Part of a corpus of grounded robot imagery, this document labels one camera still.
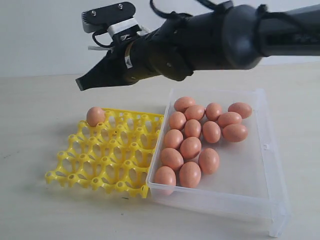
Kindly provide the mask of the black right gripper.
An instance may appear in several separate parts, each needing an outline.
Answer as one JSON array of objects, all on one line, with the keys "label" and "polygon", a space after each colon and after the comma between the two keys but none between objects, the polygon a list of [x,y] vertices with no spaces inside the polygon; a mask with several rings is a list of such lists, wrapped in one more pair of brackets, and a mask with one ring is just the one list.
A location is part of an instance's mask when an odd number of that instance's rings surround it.
[{"label": "black right gripper", "polygon": [[172,36],[152,32],[107,51],[102,60],[75,82],[85,91],[129,86],[156,76],[180,81],[180,51]]}]

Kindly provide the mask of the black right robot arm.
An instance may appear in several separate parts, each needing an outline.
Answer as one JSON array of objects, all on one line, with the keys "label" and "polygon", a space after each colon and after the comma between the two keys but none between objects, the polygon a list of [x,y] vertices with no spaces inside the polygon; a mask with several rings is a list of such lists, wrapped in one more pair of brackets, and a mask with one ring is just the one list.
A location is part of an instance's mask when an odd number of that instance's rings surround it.
[{"label": "black right robot arm", "polygon": [[270,12],[264,4],[235,6],[230,0],[201,4],[208,13],[167,13],[150,2],[164,19],[151,32],[143,31],[127,1],[84,11],[83,30],[93,38],[109,34],[112,41],[95,43],[106,55],[76,80],[79,89],[129,86],[156,76],[180,82],[195,71],[250,70],[270,56],[320,54],[319,5]]}]

